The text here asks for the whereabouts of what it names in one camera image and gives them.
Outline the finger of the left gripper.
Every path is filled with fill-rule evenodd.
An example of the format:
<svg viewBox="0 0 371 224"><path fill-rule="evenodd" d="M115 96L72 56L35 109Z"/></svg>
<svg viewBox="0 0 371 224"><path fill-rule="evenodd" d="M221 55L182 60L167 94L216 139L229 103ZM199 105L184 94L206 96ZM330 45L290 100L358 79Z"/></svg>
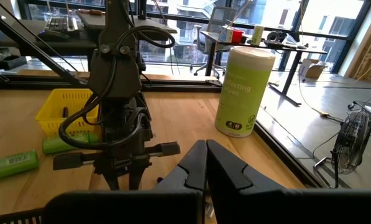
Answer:
<svg viewBox="0 0 371 224"><path fill-rule="evenodd" d="M106 170L103 172L103 177L105 178L109 188L111 190L120 190L119 182L117 179L117 174L115 170Z"/></svg>
<svg viewBox="0 0 371 224"><path fill-rule="evenodd" d="M138 190L142 175L150 163L136 164L129 169L129 189Z"/></svg>

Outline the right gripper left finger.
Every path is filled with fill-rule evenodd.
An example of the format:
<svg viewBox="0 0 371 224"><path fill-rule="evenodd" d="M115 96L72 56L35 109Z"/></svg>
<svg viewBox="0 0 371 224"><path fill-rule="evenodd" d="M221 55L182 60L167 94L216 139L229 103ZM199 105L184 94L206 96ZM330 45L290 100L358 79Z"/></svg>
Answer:
<svg viewBox="0 0 371 224"><path fill-rule="evenodd" d="M152 190L77 191L51 199L43 224L204 224L208 147L197 140Z"/></svg>

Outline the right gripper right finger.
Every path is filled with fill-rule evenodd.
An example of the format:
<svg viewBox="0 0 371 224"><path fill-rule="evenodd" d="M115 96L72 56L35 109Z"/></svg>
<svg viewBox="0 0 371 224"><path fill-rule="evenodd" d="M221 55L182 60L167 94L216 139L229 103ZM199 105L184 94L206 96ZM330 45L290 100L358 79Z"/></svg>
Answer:
<svg viewBox="0 0 371 224"><path fill-rule="evenodd" d="M207 147L218 224L371 224L371 190L287 189L218 142Z"/></svg>

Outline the green travel bottle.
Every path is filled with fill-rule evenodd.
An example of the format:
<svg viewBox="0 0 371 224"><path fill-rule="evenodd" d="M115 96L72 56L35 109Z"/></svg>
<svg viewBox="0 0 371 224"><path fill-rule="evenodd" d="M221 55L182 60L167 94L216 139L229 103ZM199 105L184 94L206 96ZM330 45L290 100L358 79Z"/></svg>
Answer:
<svg viewBox="0 0 371 224"><path fill-rule="evenodd" d="M79 133L71 136L73 139L85 143L99 142L99 136L95 133ZM55 154L76 149L64 142L59 136L55 138L44 139L42 141L42 151L44 154Z"/></svg>
<svg viewBox="0 0 371 224"><path fill-rule="evenodd" d="M35 151L27 151L0 158L0 179L36 169L38 166L39 160Z"/></svg>

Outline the yellow plastic basket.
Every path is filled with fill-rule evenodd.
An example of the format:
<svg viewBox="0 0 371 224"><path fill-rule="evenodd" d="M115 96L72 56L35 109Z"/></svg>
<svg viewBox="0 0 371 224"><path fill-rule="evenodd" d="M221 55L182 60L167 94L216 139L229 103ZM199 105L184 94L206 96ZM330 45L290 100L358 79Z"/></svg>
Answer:
<svg viewBox="0 0 371 224"><path fill-rule="evenodd" d="M63 117L64 108L68 108L68 116L81 110L88 98L92 95L89 89L59 88L54 89L48 96L46 102L36 115L36 120L44 131L46 137L58 137L58 129L66 118ZM86 117L90 123L96 123L99 117L99 106L87 113ZM66 129L67 134L77 135L80 133L94 133L99 135L101 128L92 126L78 118Z"/></svg>

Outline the black plastic basket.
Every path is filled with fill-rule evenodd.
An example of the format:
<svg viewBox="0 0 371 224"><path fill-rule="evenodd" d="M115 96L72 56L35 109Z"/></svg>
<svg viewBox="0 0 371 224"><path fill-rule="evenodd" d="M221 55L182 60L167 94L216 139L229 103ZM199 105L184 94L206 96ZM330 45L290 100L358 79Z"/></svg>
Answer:
<svg viewBox="0 0 371 224"><path fill-rule="evenodd" d="M42 208L0 215L0 224L42 224Z"/></svg>

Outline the black floor fan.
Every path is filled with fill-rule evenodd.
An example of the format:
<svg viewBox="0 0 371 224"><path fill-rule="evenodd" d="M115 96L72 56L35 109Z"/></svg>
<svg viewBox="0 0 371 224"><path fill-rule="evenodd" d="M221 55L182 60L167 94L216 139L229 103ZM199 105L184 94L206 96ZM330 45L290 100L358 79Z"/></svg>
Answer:
<svg viewBox="0 0 371 224"><path fill-rule="evenodd" d="M330 151L331 157L324 157L313 166L314 171L330 189L339 187L340 174L350 174L361 165L370 133L371 114L364 109L351 111L341 123L334 148ZM334 186L331 186L319 171L326 162L330 162L334 169Z"/></svg>

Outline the green disinfecting wipes canister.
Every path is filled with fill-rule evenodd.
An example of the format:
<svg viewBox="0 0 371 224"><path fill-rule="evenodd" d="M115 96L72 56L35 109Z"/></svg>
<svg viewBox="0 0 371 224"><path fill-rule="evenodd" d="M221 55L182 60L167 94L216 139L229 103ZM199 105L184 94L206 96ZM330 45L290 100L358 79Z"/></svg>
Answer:
<svg viewBox="0 0 371 224"><path fill-rule="evenodd" d="M274 62L275 55L262 49L230 49L214 123L218 131L235 138L252 133Z"/></svg>

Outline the black side desk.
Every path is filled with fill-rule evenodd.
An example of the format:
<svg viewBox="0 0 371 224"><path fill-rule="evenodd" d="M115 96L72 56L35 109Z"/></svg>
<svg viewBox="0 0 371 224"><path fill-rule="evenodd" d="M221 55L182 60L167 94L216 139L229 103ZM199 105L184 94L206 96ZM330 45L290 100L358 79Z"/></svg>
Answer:
<svg viewBox="0 0 371 224"><path fill-rule="evenodd" d="M65 42L47 42L54 50L56 50L60 55L91 55L93 50L97 48L99 33L104 29L105 16L92 16L88 14L80 14L82 22L86 22L83 25L82 22L77 22L78 28L80 30L79 37L71 37ZM170 27L167 27L158 22L152 21L151 19L140 20L137 17L135 19L135 26L154 26L166 30L171 34L176 34L177 31ZM34 34L39 34L44 30L45 21L36 20L20 20L23 25L29 28ZM28 33L21 25L17 22L12 22L10 25L13 29L21 33L26 39L33 42L36 46L41 48L43 51L50 55L54 55L53 52L49 51L46 46L40 41L36 40L34 36ZM167 40L167 38L157 32L148 31L145 35L153 40ZM0 31L0 47L15 47L20 50L22 55L33 55L33 53L26 49L25 47L20 47L19 44L15 43L6 34Z"/></svg>

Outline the black computer mouse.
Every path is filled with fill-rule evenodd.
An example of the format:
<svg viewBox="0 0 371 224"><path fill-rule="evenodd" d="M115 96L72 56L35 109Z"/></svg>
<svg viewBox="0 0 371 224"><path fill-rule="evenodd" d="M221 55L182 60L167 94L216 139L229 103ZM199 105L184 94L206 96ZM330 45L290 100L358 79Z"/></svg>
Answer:
<svg viewBox="0 0 371 224"><path fill-rule="evenodd" d="M66 42L70 39L69 35L55 30L43 30L37 37L45 42Z"/></svg>

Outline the cardboard box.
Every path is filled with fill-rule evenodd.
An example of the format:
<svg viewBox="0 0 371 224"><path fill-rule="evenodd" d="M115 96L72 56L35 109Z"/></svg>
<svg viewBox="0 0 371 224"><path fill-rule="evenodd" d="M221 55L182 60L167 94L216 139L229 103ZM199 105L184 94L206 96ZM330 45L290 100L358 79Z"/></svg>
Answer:
<svg viewBox="0 0 371 224"><path fill-rule="evenodd" d="M305 58L300 65L299 76L303 78L318 79L326 67L327 65L325 62Z"/></svg>

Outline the black keyboard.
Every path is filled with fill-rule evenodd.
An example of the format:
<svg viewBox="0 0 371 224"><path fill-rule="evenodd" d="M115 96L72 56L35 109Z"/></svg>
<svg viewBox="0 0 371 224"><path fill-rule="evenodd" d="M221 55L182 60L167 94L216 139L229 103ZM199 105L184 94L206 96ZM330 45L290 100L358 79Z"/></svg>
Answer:
<svg viewBox="0 0 371 224"><path fill-rule="evenodd" d="M62 33L77 32L78 26L74 17L51 17L44 30L54 30Z"/></svg>

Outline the black window desk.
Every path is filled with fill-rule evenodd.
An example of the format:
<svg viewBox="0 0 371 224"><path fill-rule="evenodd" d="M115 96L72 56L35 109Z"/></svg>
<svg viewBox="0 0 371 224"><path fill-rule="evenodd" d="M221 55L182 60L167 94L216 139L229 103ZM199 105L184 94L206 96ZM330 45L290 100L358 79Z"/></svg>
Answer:
<svg viewBox="0 0 371 224"><path fill-rule="evenodd" d="M250 45L250 44L233 44L233 43L226 43L226 42L220 42L219 41L219 34L214 32L207 32L202 31L201 34L205 36L208 40L211 41L210 44L210 50L208 51L208 64L206 67L205 75L208 77L211 75L211 70L213 68L213 59L216 50L214 49L216 45L228 45L228 46L243 46L243 47L252 47L252 48L258 48L258 49L271 49L271 50L282 50L282 51L289 51L289 52L296 52L296 55L294 57L294 61L292 63L292 66L290 68L289 74L287 76L285 85L283 86L283 90L280 91L277 88L270 85L270 88L277 93L278 95L282 96L284 99L286 99L289 103L291 103L295 107L300 107L301 103L297 103L296 101L292 100L290 97L287 96L290 84L293 80L293 77L295 75L296 69L298 65L301 62L301 56L303 53L312 53L312 54L327 54L327 52L322 50L311 50L311 49L294 49L289 47L277 47L277 46L266 46L265 44L260 45Z"/></svg>

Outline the red box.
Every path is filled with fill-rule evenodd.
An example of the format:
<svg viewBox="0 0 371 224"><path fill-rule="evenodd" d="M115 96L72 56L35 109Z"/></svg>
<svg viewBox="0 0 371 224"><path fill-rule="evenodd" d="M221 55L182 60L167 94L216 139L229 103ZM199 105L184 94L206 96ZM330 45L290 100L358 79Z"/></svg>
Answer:
<svg viewBox="0 0 371 224"><path fill-rule="evenodd" d="M239 44L242 42L243 32L233 27L226 27L222 33L221 39L225 43Z"/></svg>

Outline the grey mesh office chair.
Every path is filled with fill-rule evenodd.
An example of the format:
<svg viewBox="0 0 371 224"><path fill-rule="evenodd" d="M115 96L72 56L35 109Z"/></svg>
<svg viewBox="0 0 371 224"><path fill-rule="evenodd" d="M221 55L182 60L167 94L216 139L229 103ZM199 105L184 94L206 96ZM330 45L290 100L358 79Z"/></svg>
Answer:
<svg viewBox="0 0 371 224"><path fill-rule="evenodd" d="M235 18L236 16L237 9L231 8L231 7L221 7L221 6L216 6L213 8L213 13L211 14L206 32L212 32L219 34L223 28L226 25L229 25L229 23ZM196 44L197 50L199 50L201 53L205 55L209 55L211 52L211 46L212 42L211 40L207 39L205 35L201 34L201 29L202 27L199 25L194 25L194 28L196 28L196 39L193 41L194 44ZM218 45L216 47L215 52L223 53L223 52L228 52L231 46L228 45ZM194 76L198 76L198 72L207 68L208 67L208 62L206 63L191 63L190 65L190 70L193 69L194 65L201 65L199 69L197 69L194 72ZM222 74L225 74L225 68L215 64L213 62L212 65L212 71L214 72L213 76L216 76L219 78L220 73L218 69L222 70Z"/></svg>

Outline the black tape roll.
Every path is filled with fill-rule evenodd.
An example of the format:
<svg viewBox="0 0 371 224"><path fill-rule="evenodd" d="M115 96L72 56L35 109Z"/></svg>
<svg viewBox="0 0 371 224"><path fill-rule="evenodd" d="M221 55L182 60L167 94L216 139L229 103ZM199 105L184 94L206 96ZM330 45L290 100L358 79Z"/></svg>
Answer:
<svg viewBox="0 0 371 224"><path fill-rule="evenodd" d="M286 33L279 30L271 31L267 36L267 40L271 42L283 42L285 38Z"/></svg>

